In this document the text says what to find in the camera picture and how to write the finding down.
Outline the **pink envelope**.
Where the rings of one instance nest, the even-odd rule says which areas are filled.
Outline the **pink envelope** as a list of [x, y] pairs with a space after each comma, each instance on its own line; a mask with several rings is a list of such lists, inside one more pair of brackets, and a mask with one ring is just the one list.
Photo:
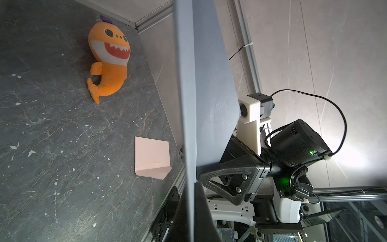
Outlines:
[[171, 170], [169, 142], [135, 137], [137, 176], [164, 180]]

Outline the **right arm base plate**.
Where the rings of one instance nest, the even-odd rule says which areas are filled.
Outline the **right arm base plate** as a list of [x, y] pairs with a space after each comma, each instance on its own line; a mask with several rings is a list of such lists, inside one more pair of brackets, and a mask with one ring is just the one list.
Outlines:
[[172, 187], [166, 201], [163, 203], [158, 212], [150, 232], [153, 236], [154, 242], [164, 242], [171, 225], [174, 221], [174, 216], [180, 201], [180, 194], [176, 186]]

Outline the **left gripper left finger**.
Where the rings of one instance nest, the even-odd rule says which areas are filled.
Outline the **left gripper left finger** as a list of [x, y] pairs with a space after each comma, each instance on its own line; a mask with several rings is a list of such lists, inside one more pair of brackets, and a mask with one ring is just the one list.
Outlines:
[[170, 228], [171, 242], [188, 242], [188, 218], [187, 218], [187, 198], [183, 191], [177, 210], [174, 216], [173, 224]]

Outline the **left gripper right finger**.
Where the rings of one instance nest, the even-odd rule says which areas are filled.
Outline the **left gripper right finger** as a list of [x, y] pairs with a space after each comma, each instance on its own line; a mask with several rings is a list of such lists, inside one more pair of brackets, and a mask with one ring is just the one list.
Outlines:
[[221, 242], [201, 183], [195, 183], [195, 242]]

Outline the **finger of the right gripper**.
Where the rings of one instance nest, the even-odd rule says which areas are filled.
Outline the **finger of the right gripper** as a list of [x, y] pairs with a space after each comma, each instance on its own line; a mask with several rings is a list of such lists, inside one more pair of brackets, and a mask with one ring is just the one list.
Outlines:
[[222, 163], [204, 170], [198, 181], [230, 203], [240, 205], [252, 201], [262, 183], [262, 166], [247, 163]]

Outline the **grey envelope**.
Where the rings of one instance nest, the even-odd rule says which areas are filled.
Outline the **grey envelope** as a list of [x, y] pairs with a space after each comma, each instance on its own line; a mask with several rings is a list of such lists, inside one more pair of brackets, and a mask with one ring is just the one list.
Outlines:
[[174, 1], [189, 242], [194, 240], [195, 183], [217, 164], [240, 116], [214, 1]]

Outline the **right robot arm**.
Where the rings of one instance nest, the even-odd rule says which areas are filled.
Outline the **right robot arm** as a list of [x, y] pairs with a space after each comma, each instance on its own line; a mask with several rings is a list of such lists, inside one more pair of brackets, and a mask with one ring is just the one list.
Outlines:
[[234, 205], [234, 211], [210, 211], [216, 220], [232, 219], [254, 226], [259, 233], [282, 234], [303, 229], [300, 208], [308, 203], [313, 185], [308, 167], [330, 159], [334, 152], [305, 121], [298, 119], [264, 138], [273, 99], [262, 93], [239, 99], [241, 116], [218, 164], [204, 169], [199, 182]]

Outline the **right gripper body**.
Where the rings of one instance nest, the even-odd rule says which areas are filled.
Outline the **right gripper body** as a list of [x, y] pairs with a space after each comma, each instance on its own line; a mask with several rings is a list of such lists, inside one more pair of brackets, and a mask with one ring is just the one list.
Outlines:
[[252, 201], [271, 168], [270, 162], [258, 156], [234, 135], [227, 144], [220, 164], [226, 167], [226, 174], [220, 176], [228, 192], [224, 198], [231, 203]]

